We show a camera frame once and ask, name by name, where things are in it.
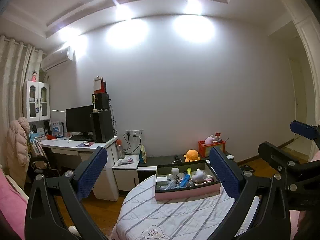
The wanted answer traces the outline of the white power adapter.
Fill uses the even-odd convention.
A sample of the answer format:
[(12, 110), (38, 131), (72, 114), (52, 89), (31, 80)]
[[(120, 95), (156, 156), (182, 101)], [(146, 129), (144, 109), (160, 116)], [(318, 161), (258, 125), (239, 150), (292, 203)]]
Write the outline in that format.
[(156, 178), (157, 183), (161, 183), (161, 182), (165, 182), (165, 181), (168, 181), (167, 177), (157, 177)]

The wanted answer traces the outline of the small doll figurine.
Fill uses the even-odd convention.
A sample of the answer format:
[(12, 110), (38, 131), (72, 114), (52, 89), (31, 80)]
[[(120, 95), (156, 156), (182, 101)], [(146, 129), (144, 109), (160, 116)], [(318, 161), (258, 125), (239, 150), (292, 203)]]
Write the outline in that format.
[(37, 81), (37, 71), (33, 71), (31, 81), (36, 82)]

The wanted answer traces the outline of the striped white table cover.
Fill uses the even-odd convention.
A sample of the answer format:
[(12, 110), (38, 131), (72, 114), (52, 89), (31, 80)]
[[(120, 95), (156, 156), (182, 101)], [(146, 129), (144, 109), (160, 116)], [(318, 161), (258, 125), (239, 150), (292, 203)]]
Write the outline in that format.
[(112, 239), (207, 239), (235, 202), (223, 187), (218, 194), (157, 201), (155, 182), (150, 176), (128, 193)]

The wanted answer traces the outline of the white mini hair dryer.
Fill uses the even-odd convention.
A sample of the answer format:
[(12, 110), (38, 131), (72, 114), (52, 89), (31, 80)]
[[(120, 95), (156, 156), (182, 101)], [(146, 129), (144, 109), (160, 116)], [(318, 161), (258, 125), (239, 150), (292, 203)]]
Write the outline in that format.
[(205, 172), (203, 170), (197, 169), (196, 173), (191, 176), (191, 180), (194, 183), (198, 183), (198, 184), (203, 183), (207, 180), (207, 175), (205, 174)]

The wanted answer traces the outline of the red toy storage box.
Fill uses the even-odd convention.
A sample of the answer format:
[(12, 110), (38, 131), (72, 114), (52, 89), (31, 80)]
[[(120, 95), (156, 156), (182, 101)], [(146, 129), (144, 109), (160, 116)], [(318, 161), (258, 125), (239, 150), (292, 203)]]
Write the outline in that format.
[(216, 142), (211, 145), (206, 145), (204, 143), (204, 140), (198, 141), (198, 147), (199, 147), (198, 153), (202, 158), (209, 157), (209, 153), (212, 148), (219, 148), (222, 152), (225, 152), (225, 145), (226, 145), (226, 142), (223, 140), (221, 142)]

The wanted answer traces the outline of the blue highlighter pen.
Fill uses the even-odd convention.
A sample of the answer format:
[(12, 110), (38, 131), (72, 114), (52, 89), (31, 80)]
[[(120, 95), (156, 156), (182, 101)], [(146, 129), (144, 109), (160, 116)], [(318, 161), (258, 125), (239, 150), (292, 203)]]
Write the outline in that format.
[(186, 175), (184, 176), (184, 178), (180, 181), (179, 186), (180, 186), (180, 187), (186, 187), (186, 185), (187, 185), (187, 183), (188, 183), (189, 180), (190, 180), (190, 175), (189, 175), (189, 174), (186, 174)]

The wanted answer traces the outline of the white glass-door cabinet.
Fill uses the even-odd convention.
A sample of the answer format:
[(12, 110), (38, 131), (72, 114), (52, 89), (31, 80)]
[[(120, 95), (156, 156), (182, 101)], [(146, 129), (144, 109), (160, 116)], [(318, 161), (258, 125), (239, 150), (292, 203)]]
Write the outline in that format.
[(49, 84), (25, 81), (23, 85), (23, 116), (29, 122), (50, 119)]

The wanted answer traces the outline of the white fluffy ball toy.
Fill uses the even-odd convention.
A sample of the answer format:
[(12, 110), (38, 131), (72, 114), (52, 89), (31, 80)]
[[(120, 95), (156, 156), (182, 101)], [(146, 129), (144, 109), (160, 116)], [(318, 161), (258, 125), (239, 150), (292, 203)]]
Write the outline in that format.
[(177, 167), (173, 167), (170, 171), (169, 177), (175, 179), (178, 176), (180, 170)]

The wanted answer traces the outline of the pink black storage box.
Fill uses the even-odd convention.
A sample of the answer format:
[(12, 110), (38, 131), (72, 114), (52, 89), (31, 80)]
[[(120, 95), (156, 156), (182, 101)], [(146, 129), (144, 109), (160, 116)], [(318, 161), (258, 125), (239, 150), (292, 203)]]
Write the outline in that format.
[[(180, 172), (175, 179), (169, 177), (170, 171), (173, 167), (177, 167)], [(180, 187), (179, 183), (184, 178), (187, 173), (187, 168), (191, 168), (191, 176), (194, 175), (197, 171), (203, 170), (207, 175), (207, 180), (203, 183), (194, 183), (191, 180), (188, 181), (186, 187)], [(159, 191), (157, 190), (157, 182), (155, 182), (155, 198), (156, 200), (171, 200), (171, 199), (180, 199), (180, 198), (191, 198), (197, 197), (209, 193), (218, 193), (220, 192), (221, 183), (215, 174), (213, 168), (205, 161), (194, 161), (189, 163), (180, 163), (180, 164), (167, 164), (159, 165), (156, 170), (157, 177), (167, 177), (168, 181), (176, 181), (176, 187), (172, 190)]]

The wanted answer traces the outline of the beige curtain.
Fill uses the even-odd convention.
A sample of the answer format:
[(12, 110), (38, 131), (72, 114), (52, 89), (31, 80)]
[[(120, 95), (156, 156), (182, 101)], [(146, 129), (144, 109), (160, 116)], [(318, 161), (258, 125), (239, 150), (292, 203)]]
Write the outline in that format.
[(40, 71), (43, 51), (30, 44), (1, 36), (1, 166), (7, 166), (7, 131), (12, 120), (23, 114), (22, 92), (33, 71)]

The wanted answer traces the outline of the black computer monitor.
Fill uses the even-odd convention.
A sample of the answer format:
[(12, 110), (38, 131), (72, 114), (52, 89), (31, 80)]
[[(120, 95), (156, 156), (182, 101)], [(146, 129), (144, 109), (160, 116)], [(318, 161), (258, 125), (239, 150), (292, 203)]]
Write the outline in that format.
[(69, 138), (77, 141), (93, 141), (91, 117), (93, 106), (81, 106), (66, 109), (66, 128), (68, 133), (78, 133)]

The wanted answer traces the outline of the yellow blue snack bag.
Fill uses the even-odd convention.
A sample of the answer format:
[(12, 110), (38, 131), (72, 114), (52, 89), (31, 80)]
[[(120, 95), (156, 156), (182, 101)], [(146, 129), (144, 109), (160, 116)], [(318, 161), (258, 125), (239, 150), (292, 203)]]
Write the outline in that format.
[(147, 155), (145, 151), (144, 145), (140, 145), (140, 152), (139, 152), (139, 163), (146, 164), (147, 162)]

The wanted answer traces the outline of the black bathroom scale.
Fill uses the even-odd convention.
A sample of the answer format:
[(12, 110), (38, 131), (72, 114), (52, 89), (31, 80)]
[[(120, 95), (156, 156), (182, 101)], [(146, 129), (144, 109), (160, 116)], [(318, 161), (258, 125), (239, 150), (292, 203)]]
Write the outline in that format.
[(242, 165), (242, 166), (240, 166), (240, 169), (242, 170), (242, 172), (245, 172), (245, 171), (249, 171), (249, 172), (252, 172), (252, 173), (255, 172), (255, 169), (252, 168), (249, 165)]

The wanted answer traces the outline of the clear plastic card box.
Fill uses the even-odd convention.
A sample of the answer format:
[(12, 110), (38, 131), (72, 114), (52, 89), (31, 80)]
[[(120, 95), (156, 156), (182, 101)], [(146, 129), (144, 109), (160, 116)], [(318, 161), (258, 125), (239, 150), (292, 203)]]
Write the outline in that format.
[(167, 191), (172, 190), (176, 187), (176, 181), (170, 180), (170, 181), (161, 181), (157, 183), (157, 190), (159, 191)]

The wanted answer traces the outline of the white door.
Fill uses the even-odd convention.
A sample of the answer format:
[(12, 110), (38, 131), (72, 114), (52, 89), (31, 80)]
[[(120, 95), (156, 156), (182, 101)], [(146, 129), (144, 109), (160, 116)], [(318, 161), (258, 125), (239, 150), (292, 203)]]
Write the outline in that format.
[(295, 94), (295, 120), (306, 123), (308, 120), (308, 102), (304, 75), (304, 64), (300, 59), (289, 57), (293, 89)]

